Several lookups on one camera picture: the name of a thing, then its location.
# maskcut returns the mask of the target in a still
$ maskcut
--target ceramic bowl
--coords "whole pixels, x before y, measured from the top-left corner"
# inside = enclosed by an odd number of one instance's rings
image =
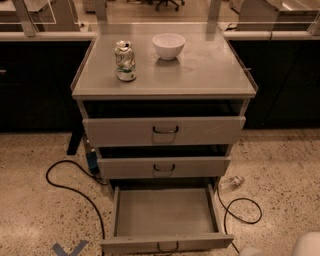
[[[181,53],[186,40],[183,36],[165,33],[156,35],[152,42],[156,52],[162,59],[173,60]]]

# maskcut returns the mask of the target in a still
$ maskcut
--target drawer handle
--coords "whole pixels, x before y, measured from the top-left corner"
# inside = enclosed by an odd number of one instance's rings
[[[158,242],[157,247],[158,247],[158,251],[161,253],[173,253],[173,252],[177,252],[179,250],[179,242],[176,242],[176,247],[172,248],[172,249],[161,249],[159,242]]]
[[[7,70],[0,69],[0,76],[5,76],[7,74]]]
[[[172,167],[170,169],[160,169],[157,167],[157,165],[153,165],[153,169],[156,171],[156,172],[173,172],[173,170],[176,168],[176,166],[173,164]]]
[[[161,131],[161,130],[158,130],[155,126],[153,126],[153,132],[154,133],[158,133],[158,134],[175,134],[175,133],[178,133],[179,131],[179,126],[176,126],[176,128],[174,130],[169,130],[169,131]]]

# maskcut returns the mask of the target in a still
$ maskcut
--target terrazzo floor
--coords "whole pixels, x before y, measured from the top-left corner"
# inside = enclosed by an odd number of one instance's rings
[[[101,228],[93,207],[80,195],[46,181],[47,169],[59,160],[74,160],[88,169],[82,144],[75,156],[66,155],[70,136],[0,134],[0,255],[101,255]],[[267,256],[288,256],[301,234],[320,230],[320,129],[244,130],[231,156],[223,179],[241,175],[246,181],[221,195],[223,202],[249,197],[263,211],[256,225],[227,218],[239,249],[254,246]],[[106,186],[69,163],[56,166],[49,177],[93,200],[108,237],[113,204]],[[222,220],[224,210],[217,205]],[[258,216],[248,202],[238,202],[231,210],[248,220]],[[81,241],[88,243],[77,251]],[[65,254],[56,253],[57,246]],[[237,254],[230,246],[184,255]]]

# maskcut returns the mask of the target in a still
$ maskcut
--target gray countertop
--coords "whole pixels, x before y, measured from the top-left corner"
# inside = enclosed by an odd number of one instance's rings
[[[48,0],[24,0],[27,6],[27,9],[30,12],[38,12],[46,6],[49,1]],[[15,11],[14,4],[11,0],[1,1],[0,2],[0,11]]]
[[[159,33],[185,37],[185,47],[176,60],[165,61],[157,55],[152,38]],[[137,68],[134,81],[120,81],[114,74],[114,47],[118,40],[133,44]],[[255,92],[215,25],[109,24],[98,36],[73,96],[76,99],[252,98]]]
[[[281,11],[320,10],[320,0],[282,0]]]

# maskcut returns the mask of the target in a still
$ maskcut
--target beverage can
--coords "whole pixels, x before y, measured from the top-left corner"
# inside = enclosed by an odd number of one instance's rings
[[[115,47],[115,56],[116,76],[122,81],[134,80],[136,78],[136,63],[131,42],[118,41]]]

